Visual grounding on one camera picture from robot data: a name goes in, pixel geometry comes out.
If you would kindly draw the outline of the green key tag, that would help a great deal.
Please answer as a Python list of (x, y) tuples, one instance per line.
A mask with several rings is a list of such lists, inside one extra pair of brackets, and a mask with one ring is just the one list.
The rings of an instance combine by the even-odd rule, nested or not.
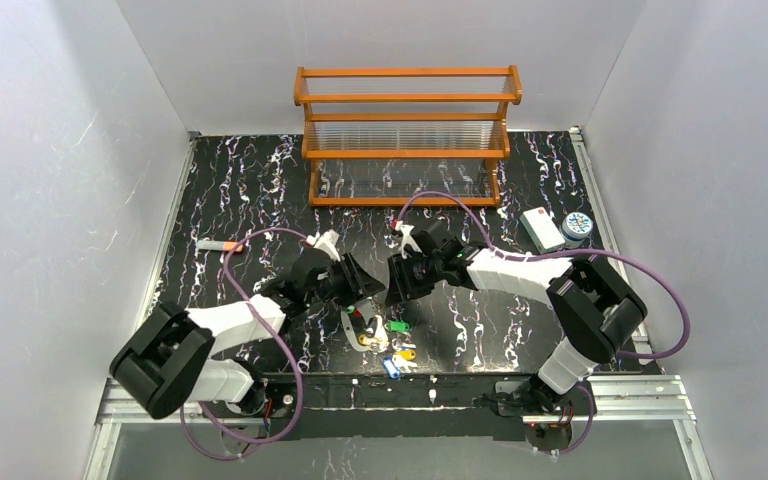
[(411, 330), (411, 326), (406, 322), (390, 320), (386, 324), (386, 329), (390, 332), (406, 333)]

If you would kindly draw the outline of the cluster of tagged keys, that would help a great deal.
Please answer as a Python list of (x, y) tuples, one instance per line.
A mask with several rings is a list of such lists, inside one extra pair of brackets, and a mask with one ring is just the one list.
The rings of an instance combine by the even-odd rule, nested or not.
[(366, 330), (360, 336), (360, 341), (370, 346), (370, 350), (383, 353), (385, 351), (399, 351), (406, 349), (415, 349), (416, 345), (399, 337), (398, 332), (390, 332), (386, 329), (386, 324), (390, 320), (384, 320), (380, 316), (375, 317), (375, 325)]

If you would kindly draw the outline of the yellow key tag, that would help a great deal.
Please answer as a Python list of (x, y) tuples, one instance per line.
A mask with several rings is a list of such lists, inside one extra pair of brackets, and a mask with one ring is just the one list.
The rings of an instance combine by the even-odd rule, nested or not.
[(393, 353), (393, 358), (400, 358), (405, 362), (414, 362), (416, 359), (416, 352), (413, 349), (399, 350)]

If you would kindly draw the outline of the blue key tag front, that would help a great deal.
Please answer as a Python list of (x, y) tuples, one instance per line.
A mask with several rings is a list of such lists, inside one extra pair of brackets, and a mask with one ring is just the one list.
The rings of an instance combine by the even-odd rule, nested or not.
[(401, 370), (392, 357), (383, 358), (382, 366), (390, 379), (399, 379), (401, 377)]

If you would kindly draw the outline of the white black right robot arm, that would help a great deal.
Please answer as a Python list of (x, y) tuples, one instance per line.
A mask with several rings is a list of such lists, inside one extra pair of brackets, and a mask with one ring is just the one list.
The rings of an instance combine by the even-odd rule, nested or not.
[(550, 412), (599, 365), (614, 359), (648, 314), (640, 296), (596, 253), (551, 259), (500, 255), (477, 245), (388, 259), (388, 306), (429, 295), (440, 282), (498, 291), (547, 305), (563, 338), (536, 373), (501, 398), (510, 408)]

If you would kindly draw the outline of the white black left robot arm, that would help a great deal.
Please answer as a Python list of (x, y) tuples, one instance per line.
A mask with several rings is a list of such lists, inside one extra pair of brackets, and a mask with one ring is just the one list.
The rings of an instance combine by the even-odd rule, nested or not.
[(274, 338), (313, 304), (359, 310), (385, 288), (351, 254), (332, 258), (308, 248), (248, 300), (190, 310), (160, 303), (113, 357), (109, 374), (153, 419), (164, 419), (187, 402), (252, 408), (262, 398), (259, 376), (216, 354)]

